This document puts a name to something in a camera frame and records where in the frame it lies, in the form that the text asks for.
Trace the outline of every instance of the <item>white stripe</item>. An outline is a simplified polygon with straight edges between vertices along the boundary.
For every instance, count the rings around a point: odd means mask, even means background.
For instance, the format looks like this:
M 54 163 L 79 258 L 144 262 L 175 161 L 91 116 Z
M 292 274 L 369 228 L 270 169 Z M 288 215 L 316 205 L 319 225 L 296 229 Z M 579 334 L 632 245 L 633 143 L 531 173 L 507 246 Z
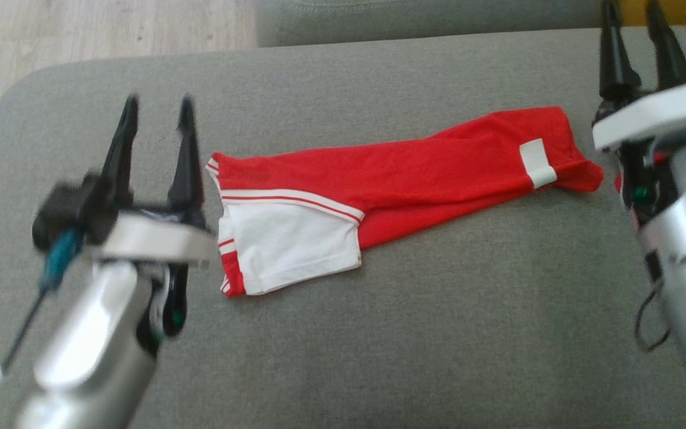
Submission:
M 231 253 L 231 252 L 236 252 L 237 251 L 237 246 L 235 245 L 235 242 L 232 241 L 229 244 L 224 244 L 223 246 L 219 246 L 219 253 L 221 255 L 226 255 L 226 253 Z
M 547 160 L 544 141 L 541 138 L 532 139 L 532 141 L 520 145 L 520 157 L 526 167 L 528 177 L 534 183 L 534 189 L 557 180 L 557 173 L 550 166 L 550 161 Z
M 364 219 L 364 212 L 360 211 L 356 207 L 351 207 L 351 206 L 346 206 L 346 204 L 341 204 L 338 203 L 335 200 L 332 200 L 330 198 L 325 198 L 321 195 L 318 194 L 313 194 L 312 192 L 304 192 L 304 191 L 297 191 L 294 189 L 222 189 L 221 190 L 221 196 L 222 198 L 225 197 L 244 197 L 244 198 L 261 198 L 261 197 L 280 197 L 280 198 L 265 198 L 265 199 L 260 199 L 260 200 L 250 200 L 250 199 L 230 199 L 229 204 L 255 204 L 255 203 L 286 203 L 286 204 L 300 204 L 301 206 L 308 206 L 312 207 L 313 209 L 322 209 L 324 210 L 324 207 L 317 206 L 317 204 L 313 203 L 318 203 L 322 204 L 323 206 L 331 207 L 332 209 L 335 209 L 340 212 L 348 213 L 349 215 L 352 215 L 353 217 L 356 217 L 359 221 Z M 281 197 L 289 197 L 289 198 L 302 198 L 308 201 L 312 201 L 313 203 L 305 203 L 305 201 L 297 201 L 297 200 L 285 200 Z M 341 215 L 340 213 L 337 213 L 335 211 L 330 211 L 326 210 L 326 212 L 329 212 L 330 214 L 337 215 L 337 216 L 342 216 L 343 218 L 347 218 L 345 215 Z
M 213 179 L 213 183 L 216 183 L 216 188 L 219 191 L 219 194 L 221 194 L 221 185 L 219 184 L 219 172 L 217 170 L 210 168 L 206 168 L 205 170 L 208 172 L 210 178 Z

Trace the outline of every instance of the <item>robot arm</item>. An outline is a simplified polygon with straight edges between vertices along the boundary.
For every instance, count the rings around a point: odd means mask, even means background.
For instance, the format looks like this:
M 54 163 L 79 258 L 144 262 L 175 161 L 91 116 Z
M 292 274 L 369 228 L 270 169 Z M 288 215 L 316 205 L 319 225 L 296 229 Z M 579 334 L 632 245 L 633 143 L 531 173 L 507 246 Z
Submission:
M 613 152 L 621 166 L 619 192 L 637 229 L 662 312 L 686 371 L 686 60 L 656 1 L 648 5 L 656 46 L 658 92 L 644 95 L 629 65 L 615 4 L 605 1 L 601 39 L 603 103 L 594 122 L 594 145 Z M 668 333 L 648 345 L 659 346 Z
M 125 427 L 155 371 L 158 348 L 187 315 L 189 266 L 217 254 L 201 207 L 194 112 L 182 103 L 179 163 L 166 204 L 134 204 L 129 187 L 138 102 L 126 101 L 102 174 L 57 185 L 33 225 L 54 249 L 66 231 L 98 245 L 92 279 L 33 367 L 32 387 L 12 426 Z

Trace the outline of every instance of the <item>gray fabric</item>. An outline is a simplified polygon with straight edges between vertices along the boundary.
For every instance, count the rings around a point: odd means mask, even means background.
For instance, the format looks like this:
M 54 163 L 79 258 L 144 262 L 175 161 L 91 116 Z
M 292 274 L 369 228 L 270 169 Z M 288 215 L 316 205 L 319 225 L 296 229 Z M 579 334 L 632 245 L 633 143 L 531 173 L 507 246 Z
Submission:
M 597 27 L 600 0 L 256 0 L 259 46 Z
M 653 86 L 645 31 L 625 34 Z M 686 49 L 686 28 L 678 34 Z M 237 157 L 421 138 L 491 111 L 560 105 L 580 149 L 606 170 L 598 192 L 538 192 L 367 250 L 356 271 L 259 298 L 224 298 L 219 263 L 194 271 L 187 326 L 163 347 L 133 427 L 686 427 L 673 347 L 646 356 L 632 338 L 648 284 L 616 169 L 591 148 L 597 65 L 596 30 L 558 30 L 39 71 L 0 102 L 0 357 L 36 294 L 36 206 L 55 180 L 100 165 L 131 91 L 141 95 L 141 198 L 166 192 L 185 92 L 204 155 Z M 220 203 L 206 185 L 215 225 Z M 0 393 L 0 419 L 85 269 L 74 267 L 38 317 Z

